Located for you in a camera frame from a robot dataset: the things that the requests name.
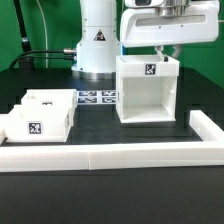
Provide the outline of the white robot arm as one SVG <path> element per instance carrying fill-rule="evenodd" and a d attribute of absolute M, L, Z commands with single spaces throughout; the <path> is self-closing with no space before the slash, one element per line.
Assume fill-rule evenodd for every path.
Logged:
<path fill-rule="evenodd" d="M 76 45 L 72 72 L 86 79 L 111 79 L 115 58 L 123 48 L 153 47 L 217 39 L 220 0 L 123 0 L 126 10 L 116 14 L 116 0 L 80 0 L 82 38 Z"/>

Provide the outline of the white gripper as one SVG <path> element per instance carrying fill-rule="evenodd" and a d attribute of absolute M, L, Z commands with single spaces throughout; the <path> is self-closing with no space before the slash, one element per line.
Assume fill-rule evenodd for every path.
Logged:
<path fill-rule="evenodd" d="M 120 42 L 126 47 L 155 46 L 160 60 L 178 60 L 180 44 L 215 41 L 219 0 L 125 0 Z M 171 56 L 165 45 L 174 45 Z"/>

